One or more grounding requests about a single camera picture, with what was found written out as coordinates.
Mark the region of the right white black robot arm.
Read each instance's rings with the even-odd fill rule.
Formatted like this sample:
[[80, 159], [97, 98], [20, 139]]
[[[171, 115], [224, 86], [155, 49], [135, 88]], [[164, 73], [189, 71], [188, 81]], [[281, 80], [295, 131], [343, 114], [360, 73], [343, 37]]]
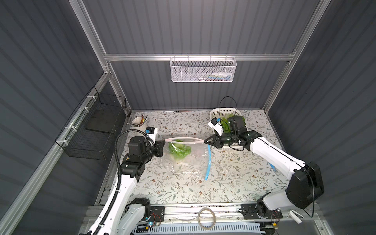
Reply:
[[265, 217], [279, 208], [290, 206], [306, 209], [324, 194], [321, 169], [316, 163], [296, 159], [275, 147], [259, 132], [247, 130], [241, 116], [230, 117], [228, 121], [230, 131], [225, 133], [220, 119], [210, 120], [208, 126], [214, 129], [214, 134], [204, 142], [217, 149], [237, 144], [266, 159], [289, 180], [287, 189], [267, 193], [257, 200], [255, 209], [259, 216]]

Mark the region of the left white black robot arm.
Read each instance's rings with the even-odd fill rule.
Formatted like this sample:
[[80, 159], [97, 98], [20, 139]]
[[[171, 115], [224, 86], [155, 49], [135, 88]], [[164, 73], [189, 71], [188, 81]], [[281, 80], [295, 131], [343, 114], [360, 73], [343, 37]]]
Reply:
[[136, 136], [128, 143], [129, 152], [118, 165], [116, 187], [87, 235], [131, 235], [137, 224], [150, 218], [150, 201], [146, 198], [128, 200], [153, 157], [163, 157], [165, 141]]

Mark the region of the clear zip-top bag white seal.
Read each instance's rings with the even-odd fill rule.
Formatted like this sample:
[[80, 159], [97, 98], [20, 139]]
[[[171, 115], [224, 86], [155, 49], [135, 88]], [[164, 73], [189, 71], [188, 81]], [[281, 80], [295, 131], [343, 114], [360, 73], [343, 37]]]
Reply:
[[207, 145], [193, 137], [165, 139], [164, 154], [174, 164], [205, 165], [209, 160]]

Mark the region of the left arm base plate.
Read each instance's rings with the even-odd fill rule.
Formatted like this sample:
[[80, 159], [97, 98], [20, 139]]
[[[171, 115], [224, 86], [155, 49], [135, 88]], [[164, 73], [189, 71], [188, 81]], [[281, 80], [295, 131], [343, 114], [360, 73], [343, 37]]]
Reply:
[[123, 219], [127, 223], [163, 222], [164, 216], [165, 206], [151, 206], [149, 208], [140, 204], [132, 204]]

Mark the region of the clear zip-top bag blue seal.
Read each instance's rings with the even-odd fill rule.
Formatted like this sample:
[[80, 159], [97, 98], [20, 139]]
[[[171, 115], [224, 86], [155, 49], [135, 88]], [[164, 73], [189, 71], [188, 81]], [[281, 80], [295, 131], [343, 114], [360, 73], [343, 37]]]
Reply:
[[168, 142], [164, 148], [163, 165], [167, 169], [200, 180], [208, 180], [211, 160], [211, 148], [205, 143]]

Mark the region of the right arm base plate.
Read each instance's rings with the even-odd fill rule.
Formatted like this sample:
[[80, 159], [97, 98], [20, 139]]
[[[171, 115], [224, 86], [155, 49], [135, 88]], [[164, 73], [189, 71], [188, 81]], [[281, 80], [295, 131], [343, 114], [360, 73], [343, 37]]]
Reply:
[[243, 215], [244, 219], [272, 219], [277, 220], [283, 218], [282, 211], [280, 209], [269, 210], [261, 203], [246, 203], [241, 204], [238, 212]]

